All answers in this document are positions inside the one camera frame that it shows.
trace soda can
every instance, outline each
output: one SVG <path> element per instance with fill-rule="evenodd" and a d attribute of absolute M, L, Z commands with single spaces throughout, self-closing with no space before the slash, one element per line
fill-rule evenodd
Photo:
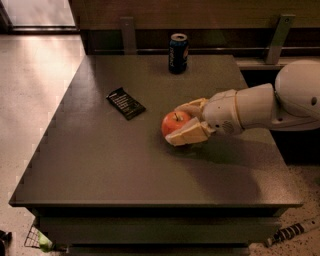
<path fill-rule="evenodd" d="M 169 71 L 174 74 L 182 73 L 187 68 L 188 37 L 185 34 L 173 34 L 169 44 Z"/>

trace tiled floor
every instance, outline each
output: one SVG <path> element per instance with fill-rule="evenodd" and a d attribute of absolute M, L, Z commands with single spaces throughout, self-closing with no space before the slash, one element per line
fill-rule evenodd
<path fill-rule="evenodd" d="M 78 36 L 0 36 L 0 229 L 13 232 L 8 256 L 48 255 L 24 246 L 33 216 L 7 202 L 83 57 Z M 320 214 L 320 166 L 288 168 L 305 204 L 282 216 L 283 227 Z M 318 228 L 271 248 L 252 244 L 250 251 L 319 256 L 319 241 Z"/>

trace floor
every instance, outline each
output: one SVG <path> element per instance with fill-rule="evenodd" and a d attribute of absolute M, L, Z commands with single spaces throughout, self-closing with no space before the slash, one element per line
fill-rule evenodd
<path fill-rule="evenodd" d="M 8 256 L 57 255 L 24 246 L 33 216 L 12 208 L 12 195 L 53 113 L 85 56 L 79 36 L 0 36 L 0 229 L 11 231 Z M 320 215 L 320 161 L 288 164 L 305 204 L 281 217 L 282 227 Z M 320 256 L 320 229 L 251 255 Z"/>

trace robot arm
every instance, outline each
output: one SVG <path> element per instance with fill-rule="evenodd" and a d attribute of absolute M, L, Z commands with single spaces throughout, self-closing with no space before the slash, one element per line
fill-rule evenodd
<path fill-rule="evenodd" d="M 215 94 L 179 106 L 194 119 L 166 136 L 172 145 L 205 141 L 211 134 L 236 135 L 250 128 L 299 131 L 320 127 L 320 62 L 296 61 L 264 84 Z"/>

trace red apple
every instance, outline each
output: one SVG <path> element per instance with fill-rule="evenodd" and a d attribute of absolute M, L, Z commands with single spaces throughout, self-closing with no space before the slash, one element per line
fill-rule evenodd
<path fill-rule="evenodd" d="M 180 129 L 189 120 L 191 120 L 191 116 L 187 112 L 184 112 L 184 111 L 170 112 L 162 120 L 161 131 L 162 131 L 163 137 L 174 132 L 175 130 Z"/>

